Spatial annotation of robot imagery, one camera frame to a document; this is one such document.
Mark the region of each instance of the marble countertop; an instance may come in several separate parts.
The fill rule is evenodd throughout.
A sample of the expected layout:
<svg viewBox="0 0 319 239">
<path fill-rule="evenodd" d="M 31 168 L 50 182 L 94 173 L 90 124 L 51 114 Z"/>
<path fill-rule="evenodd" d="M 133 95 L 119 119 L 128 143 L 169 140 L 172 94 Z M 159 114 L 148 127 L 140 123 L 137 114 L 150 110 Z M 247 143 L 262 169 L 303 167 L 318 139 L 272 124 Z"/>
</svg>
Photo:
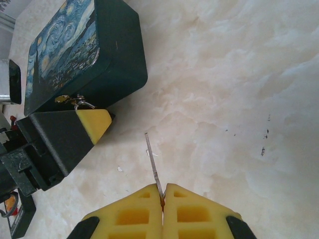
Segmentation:
<svg viewBox="0 0 319 239">
<path fill-rule="evenodd" d="M 33 0 L 16 21 L 10 57 L 23 89 L 29 46 L 63 2 Z M 316 238 L 318 1 L 127 3 L 149 80 L 109 108 L 111 128 L 67 178 L 34 194 L 25 238 L 65 239 L 87 213 L 153 183 L 145 132 L 164 187 L 230 207 L 259 239 Z M 21 118 L 23 105 L 5 113 Z"/>
</svg>

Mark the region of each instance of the dark speck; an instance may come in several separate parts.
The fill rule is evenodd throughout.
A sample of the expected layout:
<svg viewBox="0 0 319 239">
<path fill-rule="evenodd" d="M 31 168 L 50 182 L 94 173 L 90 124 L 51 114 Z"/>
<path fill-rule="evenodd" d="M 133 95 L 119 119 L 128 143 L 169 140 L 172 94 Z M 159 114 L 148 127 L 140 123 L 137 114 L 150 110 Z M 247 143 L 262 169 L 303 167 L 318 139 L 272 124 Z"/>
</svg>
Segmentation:
<svg viewBox="0 0 319 239">
<path fill-rule="evenodd" d="M 264 156 L 264 154 L 265 154 L 265 147 L 261 149 L 261 156 Z"/>
</svg>

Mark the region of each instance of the yellow foam pad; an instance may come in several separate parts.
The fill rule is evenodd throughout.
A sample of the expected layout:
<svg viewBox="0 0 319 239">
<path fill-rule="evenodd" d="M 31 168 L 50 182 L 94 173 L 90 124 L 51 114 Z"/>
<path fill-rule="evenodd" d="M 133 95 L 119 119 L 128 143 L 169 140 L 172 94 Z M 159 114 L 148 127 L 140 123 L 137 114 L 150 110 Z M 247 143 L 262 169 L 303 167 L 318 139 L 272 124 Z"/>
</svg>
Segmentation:
<svg viewBox="0 0 319 239">
<path fill-rule="evenodd" d="M 162 210 L 156 184 L 84 217 L 100 219 L 90 239 L 161 239 Z"/>
<path fill-rule="evenodd" d="M 112 123 L 107 110 L 77 110 L 75 111 L 88 133 L 93 144 L 96 144 Z"/>
<path fill-rule="evenodd" d="M 231 209 L 176 184 L 166 187 L 163 239 L 234 239 L 227 216 Z"/>
</svg>

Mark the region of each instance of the table surface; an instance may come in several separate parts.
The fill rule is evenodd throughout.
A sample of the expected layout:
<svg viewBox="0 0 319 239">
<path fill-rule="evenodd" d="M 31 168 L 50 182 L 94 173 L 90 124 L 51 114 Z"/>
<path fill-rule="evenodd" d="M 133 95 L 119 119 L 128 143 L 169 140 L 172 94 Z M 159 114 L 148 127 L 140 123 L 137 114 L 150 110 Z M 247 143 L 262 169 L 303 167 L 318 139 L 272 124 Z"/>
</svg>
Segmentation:
<svg viewBox="0 0 319 239">
<path fill-rule="evenodd" d="M 10 57 L 25 89 L 31 42 L 64 0 L 33 0 Z M 58 186 L 34 194 L 26 239 L 65 239 L 89 212 L 159 178 L 239 212 L 257 238 L 319 235 L 316 0 L 128 0 L 149 81 L 109 110 L 100 142 Z M 23 105 L 6 115 L 23 117 Z M 0 220 L 0 238 L 9 238 Z"/>
</svg>

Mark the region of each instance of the starry night tin box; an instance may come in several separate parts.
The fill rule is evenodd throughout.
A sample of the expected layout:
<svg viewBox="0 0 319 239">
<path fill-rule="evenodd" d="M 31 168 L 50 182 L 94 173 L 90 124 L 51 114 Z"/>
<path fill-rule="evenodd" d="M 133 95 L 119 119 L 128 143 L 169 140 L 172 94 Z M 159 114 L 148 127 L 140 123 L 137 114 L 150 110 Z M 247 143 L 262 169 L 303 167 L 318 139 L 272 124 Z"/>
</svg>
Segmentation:
<svg viewBox="0 0 319 239">
<path fill-rule="evenodd" d="M 68 110 L 61 95 L 106 108 L 147 81 L 138 14 L 122 0 L 67 0 L 31 44 L 24 114 Z"/>
</svg>

